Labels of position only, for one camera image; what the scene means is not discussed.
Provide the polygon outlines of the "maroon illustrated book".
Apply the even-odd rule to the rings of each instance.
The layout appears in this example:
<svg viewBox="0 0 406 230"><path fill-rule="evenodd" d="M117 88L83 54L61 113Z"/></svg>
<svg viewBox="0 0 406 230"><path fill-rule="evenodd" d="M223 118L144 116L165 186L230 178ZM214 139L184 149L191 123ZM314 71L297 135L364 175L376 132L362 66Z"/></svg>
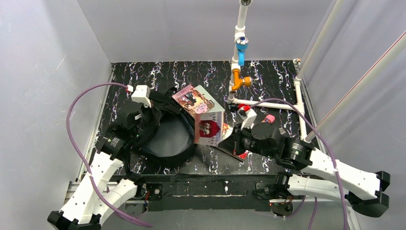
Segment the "maroon illustrated book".
<svg viewBox="0 0 406 230"><path fill-rule="evenodd" d="M225 120L219 120L217 115L203 113L195 119L194 143L205 146L218 146L221 142L222 128Z"/></svg>

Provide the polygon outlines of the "orange flashlight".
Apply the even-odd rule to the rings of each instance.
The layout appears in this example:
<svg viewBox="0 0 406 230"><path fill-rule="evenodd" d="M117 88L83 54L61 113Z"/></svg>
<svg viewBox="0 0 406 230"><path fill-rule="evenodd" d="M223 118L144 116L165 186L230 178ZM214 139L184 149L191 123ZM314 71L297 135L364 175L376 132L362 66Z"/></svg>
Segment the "orange flashlight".
<svg viewBox="0 0 406 230"><path fill-rule="evenodd" d="M239 69L233 69L232 74L233 74L233 80L234 80L233 81L234 85L231 87L232 92L236 92L242 86L250 87L252 85L252 78L251 77L248 76L248 77L240 78L240 70Z"/></svg>

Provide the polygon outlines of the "pink illustrated book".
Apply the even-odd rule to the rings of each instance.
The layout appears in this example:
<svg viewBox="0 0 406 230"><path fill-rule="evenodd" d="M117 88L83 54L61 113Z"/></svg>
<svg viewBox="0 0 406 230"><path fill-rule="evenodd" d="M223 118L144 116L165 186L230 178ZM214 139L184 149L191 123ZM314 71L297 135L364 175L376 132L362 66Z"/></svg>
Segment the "pink illustrated book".
<svg viewBox="0 0 406 230"><path fill-rule="evenodd" d="M214 103L192 85L181 89L175 93L172 98L193 118L195 118L197 114L209 112L214 108Z"/></svg>

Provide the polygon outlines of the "red patterned book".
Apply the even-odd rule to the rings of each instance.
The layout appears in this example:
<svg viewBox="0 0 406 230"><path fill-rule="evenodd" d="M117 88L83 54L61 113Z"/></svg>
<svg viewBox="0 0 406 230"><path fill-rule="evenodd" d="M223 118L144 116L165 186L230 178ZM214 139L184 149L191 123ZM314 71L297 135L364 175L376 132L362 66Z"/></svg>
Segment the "red patterned book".
<svg viewBox="0 0 406 230"><path fill-rule="evenodd" d="M230 157L233 157L234 159L242 162L243 160L245 160L249 154L249 151L244 151L241 154L237 154L235 153L233 147L231 147L230 145L218 145L218 146L214 146L215 149L221 151L222 153L227 154Z"/></svg>

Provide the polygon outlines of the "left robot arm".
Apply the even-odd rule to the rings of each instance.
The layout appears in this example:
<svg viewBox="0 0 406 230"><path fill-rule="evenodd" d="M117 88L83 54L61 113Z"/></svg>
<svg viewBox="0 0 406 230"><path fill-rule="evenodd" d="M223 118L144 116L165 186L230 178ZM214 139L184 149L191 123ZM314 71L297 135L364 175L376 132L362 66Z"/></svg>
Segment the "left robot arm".
<svg viewBox="0 0 406 230"><path fill-rule="evenodd" d="M119 207L135 197L140 185L136 178L126 176L103 194L113 174L123 165L123 157L101 151L92 163L84 161L87 173L70 199L59 211L52 211L47 222L56 230L100 230L106 220L116 214L137 226L152 225L121 211Z"/></svg>

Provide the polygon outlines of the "blue flashlight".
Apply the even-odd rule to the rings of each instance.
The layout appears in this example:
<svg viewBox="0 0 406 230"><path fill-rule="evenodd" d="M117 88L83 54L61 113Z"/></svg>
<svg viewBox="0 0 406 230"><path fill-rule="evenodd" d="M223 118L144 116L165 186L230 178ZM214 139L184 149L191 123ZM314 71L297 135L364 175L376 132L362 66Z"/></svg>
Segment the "blue flashlight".
<svg viewBox="0 0 406 230"><path fill-rule="evenodd" d="M249 40L245 36L238 37L236 39L237 48L237 63L240 67L244 66L245 63L245 51L248 47Z"/></svg>

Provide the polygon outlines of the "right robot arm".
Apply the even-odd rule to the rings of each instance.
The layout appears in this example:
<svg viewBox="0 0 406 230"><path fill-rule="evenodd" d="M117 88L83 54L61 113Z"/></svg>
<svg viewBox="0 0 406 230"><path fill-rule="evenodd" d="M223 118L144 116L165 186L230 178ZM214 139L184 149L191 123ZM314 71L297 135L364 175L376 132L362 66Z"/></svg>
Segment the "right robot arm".
<svg viewBox="0 0 406 230"><path fill-rule="evenodd" d="M313 196L342 202L372 218L381 217L389 208L385 194L389 173L365 172L333 160L310 143L282 135L270 123L236 126L219 147L236 156L246 151L257 153L286 169L277 173L273 184L256 187L254 195L259 199Z"/></svg>

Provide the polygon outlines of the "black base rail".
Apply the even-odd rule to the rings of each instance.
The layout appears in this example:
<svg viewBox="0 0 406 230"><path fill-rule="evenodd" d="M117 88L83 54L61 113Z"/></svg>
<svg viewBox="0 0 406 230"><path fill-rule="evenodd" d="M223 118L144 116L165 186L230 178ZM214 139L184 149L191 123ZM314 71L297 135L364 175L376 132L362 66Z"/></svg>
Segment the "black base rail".
<svg viewBox="0 0 406 230"><path fill-rule="evenodd" d="M269 188L275 174L137 174L115 175L113 181L130 179L143 186L137 196L147 203L149 211L166 210L226 210L251 209L269 211L269 194L259 189Z"/></svg>

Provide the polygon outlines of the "black student backpack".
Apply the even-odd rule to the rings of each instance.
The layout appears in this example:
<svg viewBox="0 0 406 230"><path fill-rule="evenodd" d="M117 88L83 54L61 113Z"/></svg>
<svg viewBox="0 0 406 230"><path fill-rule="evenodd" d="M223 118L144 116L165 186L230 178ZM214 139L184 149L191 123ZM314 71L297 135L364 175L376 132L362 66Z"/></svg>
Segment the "black student backpack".
<svg viewBox="0 0 406 230"><path fill-rule="evenodd" d="M132 153L162 167L177 167L185 163L196 149L194 119L172 96L171 87L164 93L150 89L149 124L137 128Z"/></svg>

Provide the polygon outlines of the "pink eraser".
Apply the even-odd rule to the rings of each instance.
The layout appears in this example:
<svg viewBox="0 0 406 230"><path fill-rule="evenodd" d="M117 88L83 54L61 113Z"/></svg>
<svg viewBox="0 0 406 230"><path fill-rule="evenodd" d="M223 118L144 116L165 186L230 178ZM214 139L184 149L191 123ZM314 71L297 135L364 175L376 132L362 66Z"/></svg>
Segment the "pink eraser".
<svg viewBox="0 0 406 230"><path fill-rule="evenodd" d="M265 118L262 120L262 122L265 123L269 123L269 124L273 124L275 121L275 116L268 114L267 116L265 116Z"/></svg>

